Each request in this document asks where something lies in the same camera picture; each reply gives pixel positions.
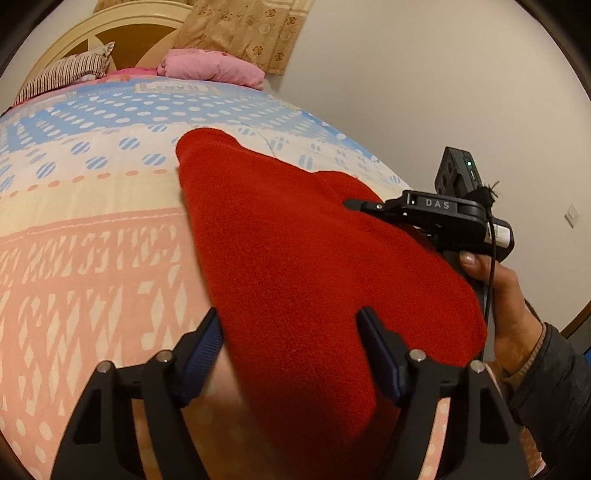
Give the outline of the dark jacket right forearm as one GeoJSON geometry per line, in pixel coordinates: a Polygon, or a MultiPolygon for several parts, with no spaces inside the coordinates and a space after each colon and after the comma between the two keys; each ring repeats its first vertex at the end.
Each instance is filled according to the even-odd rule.
{"type": "Polygon", "coordinates": [[[545,333],[522,369],[508,377],[508,406],[529,430],[546,479],[590,477],[590,364],[556,328],[545,333]]]}

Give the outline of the person's right hand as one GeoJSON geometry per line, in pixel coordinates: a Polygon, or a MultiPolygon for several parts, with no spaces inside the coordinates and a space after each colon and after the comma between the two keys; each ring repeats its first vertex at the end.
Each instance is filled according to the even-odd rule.
{"type": "Polygon", "coordinates": [[[494,293],[495,358],[509,375],[518,373],[543,337],[543,324],[526,304],[516,272],[485,255],[460,254],[465,272],[494,293]]]}

